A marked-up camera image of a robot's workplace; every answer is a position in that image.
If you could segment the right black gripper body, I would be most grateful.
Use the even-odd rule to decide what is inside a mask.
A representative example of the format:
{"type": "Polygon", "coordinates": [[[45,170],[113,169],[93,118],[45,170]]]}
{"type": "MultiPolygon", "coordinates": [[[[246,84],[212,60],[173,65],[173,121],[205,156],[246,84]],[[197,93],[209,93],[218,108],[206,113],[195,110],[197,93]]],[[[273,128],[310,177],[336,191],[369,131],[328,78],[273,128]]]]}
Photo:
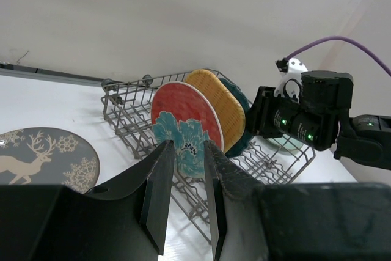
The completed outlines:
{"type": "Polygon", "coordinates": [[[289,135],[324,151],[332,145],[332,117],[314,114],[285,97],[275,97],[273,87],[260,86],[246,112],[246,131],[265,139],[289,135]]]}

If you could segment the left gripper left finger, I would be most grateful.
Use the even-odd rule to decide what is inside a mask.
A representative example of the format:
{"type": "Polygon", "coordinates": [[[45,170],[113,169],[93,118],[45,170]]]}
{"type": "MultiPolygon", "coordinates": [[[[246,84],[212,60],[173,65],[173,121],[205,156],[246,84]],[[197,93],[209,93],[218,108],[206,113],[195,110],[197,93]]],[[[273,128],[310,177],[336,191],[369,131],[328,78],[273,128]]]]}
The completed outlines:
{"type": "Polygon", "coordinates": [[[89,233],[96,254],[163,254],[174,159],[173,142],[164,141],[89,192],[89,233]]]}

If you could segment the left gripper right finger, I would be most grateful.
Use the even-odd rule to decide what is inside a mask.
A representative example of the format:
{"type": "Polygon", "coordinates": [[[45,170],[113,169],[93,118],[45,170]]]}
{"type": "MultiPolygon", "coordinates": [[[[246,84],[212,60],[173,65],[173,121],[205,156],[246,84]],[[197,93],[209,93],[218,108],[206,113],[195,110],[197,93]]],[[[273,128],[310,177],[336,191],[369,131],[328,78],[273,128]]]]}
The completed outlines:
{"type": "Polygon", "coordinates": [[[272,185],[264,185],[205,141],[205,179],[214,260],[274,260],[272,185]]]}

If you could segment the teal scalloped plate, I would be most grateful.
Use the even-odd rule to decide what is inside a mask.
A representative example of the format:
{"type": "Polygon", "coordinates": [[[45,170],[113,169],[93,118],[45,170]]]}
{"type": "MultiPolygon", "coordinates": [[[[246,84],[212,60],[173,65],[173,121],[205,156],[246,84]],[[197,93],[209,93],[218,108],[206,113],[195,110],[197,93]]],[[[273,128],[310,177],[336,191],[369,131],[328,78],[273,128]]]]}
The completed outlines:
{"type": "MultiPolygon", "coordinates": [[[[248,110],[250,110],[250,104],[248,102],[247,97],[244,95],[241,89],[235,83],[232,83],[225,78],[220,78],[219,80],[230,91],[230,93],[238,100],[244,112],[245,113],[248,112],[248,110]]],[[[225,153],[226,157],[234,158],[240,156],[242,152],[249,146],[249,143],[253,137],[254,136],[245,129],[241,138],[225,153]]]]}

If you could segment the mint green floral plate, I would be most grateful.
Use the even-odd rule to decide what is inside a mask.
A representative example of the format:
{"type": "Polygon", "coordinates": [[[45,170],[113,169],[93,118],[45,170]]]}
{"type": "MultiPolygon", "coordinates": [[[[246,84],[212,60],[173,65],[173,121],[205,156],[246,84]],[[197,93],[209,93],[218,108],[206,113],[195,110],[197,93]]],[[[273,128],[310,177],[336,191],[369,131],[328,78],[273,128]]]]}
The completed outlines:
{"type": "Polygon", "coordinates": [[[269,138],[266,141],[281,152],[293,154],[298,153],[304,145],[302,142],[286,136],[280,138],[269,138]]]}

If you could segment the square woven bamboo plate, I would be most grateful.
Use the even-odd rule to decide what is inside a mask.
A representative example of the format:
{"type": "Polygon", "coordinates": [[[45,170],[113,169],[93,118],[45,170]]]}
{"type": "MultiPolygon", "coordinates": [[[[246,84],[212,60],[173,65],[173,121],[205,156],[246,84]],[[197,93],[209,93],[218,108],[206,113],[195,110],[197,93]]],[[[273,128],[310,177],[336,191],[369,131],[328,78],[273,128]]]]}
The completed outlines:
{"type": "Polygon", "coordinates": [[[185,82],[199,90],[215,110],[224,138],[224,152],[227,153],[245,130],[245,112],[241,103],[209,70],[194,70],[186,77],[185,82]]]}

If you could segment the red plate with teal flower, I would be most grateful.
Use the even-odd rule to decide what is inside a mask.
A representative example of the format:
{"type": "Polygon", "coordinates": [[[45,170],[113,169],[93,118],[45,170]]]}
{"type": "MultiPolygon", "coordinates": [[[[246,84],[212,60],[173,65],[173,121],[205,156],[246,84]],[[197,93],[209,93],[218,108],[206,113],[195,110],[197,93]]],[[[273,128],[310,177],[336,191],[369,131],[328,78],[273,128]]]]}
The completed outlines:
{"type": "Polygon", "coordinates": [[[156,142],[174,143],[178,172],[204,178],[204,142],[224,148],[221,124],[206,97],[188,83],[168,82],[155,92],[150,116],[156,142]]]}

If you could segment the grey plate with deer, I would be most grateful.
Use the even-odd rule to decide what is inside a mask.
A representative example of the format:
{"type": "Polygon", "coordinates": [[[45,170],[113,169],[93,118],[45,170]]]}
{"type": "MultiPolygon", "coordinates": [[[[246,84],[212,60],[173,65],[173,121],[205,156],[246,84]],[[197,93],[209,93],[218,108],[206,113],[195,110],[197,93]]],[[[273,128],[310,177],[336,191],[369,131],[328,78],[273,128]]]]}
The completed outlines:
{"type": "Polygon", "coordinates": [[[1,135],[2,185],[61,184],[86,193],[99,174],[93,146],[70,131],[32,127],[1,135]]]}

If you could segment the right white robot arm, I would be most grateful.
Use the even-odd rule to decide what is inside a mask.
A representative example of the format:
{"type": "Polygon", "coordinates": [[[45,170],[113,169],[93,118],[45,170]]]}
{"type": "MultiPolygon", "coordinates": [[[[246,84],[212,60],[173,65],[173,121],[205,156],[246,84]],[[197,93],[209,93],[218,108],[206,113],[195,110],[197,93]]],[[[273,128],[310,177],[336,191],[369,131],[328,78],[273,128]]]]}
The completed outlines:
{"type": "Polygon", "coordinates": [[[279,138],[284,134],[324,151],[333,144],[334,158],[380,169],[390,169],[390,117],[350,117],[353,77],[348,73],[301,73],[300,93],[294,100],[259,87],[246,113],[246,130],[254,136],[279,138]]]}

